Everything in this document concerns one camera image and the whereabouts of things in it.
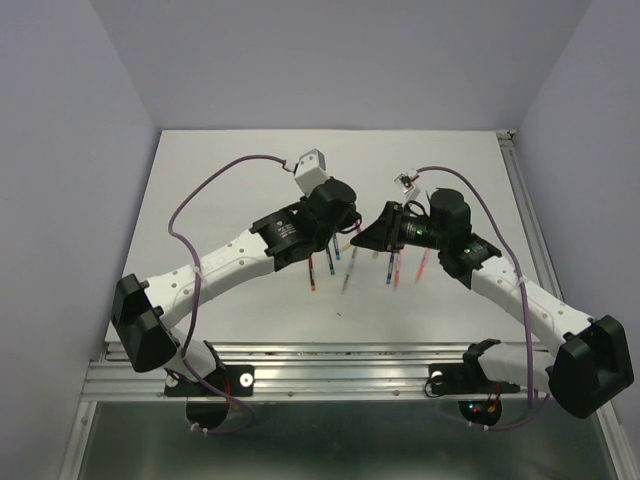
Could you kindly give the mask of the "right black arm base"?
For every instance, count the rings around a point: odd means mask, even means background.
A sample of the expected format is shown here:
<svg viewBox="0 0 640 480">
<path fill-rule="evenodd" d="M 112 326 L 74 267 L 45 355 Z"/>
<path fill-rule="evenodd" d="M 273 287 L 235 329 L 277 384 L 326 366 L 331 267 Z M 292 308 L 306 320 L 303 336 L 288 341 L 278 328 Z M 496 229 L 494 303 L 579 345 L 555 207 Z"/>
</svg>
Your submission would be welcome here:
<svg viewBox="0 0 640 480">
<path fill-rule="evenodd" d="M 479 358 L 494 346 L 501 346 L 501 342 L 487 339 L 473 343 L 462 355 L 461 363 L 432 364 L 423 386 L 425 396 L 436 399 L 450 395 L 485 395 L 484 400 L 459 400 L 459 411 L 472 425 L 494 427 L 502 415 L 502 395 L 521 391 L 514 383 L 489 380 L 481 369 Z"/>
</svg>

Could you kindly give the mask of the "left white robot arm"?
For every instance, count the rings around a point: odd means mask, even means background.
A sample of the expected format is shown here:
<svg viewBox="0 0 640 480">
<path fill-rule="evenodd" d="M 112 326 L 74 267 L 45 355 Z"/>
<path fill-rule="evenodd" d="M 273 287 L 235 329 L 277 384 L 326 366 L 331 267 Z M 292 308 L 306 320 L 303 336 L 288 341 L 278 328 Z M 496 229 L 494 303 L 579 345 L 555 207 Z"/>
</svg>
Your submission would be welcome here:
<svg viewBox="0 0 640 480">
<path fill-rule="evenodd" d="M 256 222 L 195 265 L 115 287 L 111 323 L 136 372 L 173 369 L 185 339 L 176 326 L 200 305 L 254 278 L 304 262 L 361 219 L 356 193 L 334 178 Z"/>
</svg>

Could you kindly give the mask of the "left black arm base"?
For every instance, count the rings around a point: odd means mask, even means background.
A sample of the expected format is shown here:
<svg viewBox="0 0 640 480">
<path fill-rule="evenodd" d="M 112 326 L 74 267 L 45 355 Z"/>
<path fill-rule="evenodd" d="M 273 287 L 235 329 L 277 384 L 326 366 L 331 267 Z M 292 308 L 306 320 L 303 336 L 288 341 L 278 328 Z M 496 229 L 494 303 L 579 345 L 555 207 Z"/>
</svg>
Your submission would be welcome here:
<svg viewBox="0 0 640 480">
<path fill-rule="evenodd" d="M 190 380 L 175 370 L 166 370 L 163 395 L 185 399 L 189 428 L 205 436 L 237 434 L 256 423 L 257 415 L 248 403 L 254 394 L 255 367 L 230 365 L 221 361 L 206 342 L 215 370 L 200 380 Z"/>
</svg>

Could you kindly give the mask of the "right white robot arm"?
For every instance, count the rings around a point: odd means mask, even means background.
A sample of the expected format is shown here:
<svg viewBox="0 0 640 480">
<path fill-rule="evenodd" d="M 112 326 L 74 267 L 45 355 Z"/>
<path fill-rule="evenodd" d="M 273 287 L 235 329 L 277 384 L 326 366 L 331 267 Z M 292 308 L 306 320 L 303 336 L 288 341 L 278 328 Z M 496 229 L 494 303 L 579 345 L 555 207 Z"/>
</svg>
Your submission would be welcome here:
<svg viewBox="0 0 640 480">
<path fill-rule="evenodd" d="M 398 253 L 406 246 L 437 253 L 442 269 L 470 291 L 529 328 L 543 348 L 497 339 L 471 344 L 459 363 L 438 364 L 429 382 L 436 395 L 511 392 L 520 387 L 553 397 L 584 419 L 634 383 L 622 324 L 595 319 L 518 274 L 499 249 L 474 234 L 461 193 L 437 190 L 427 212 L 387 202 L 380 216 L 352 240 L 354 246 Z"/>
</svg>

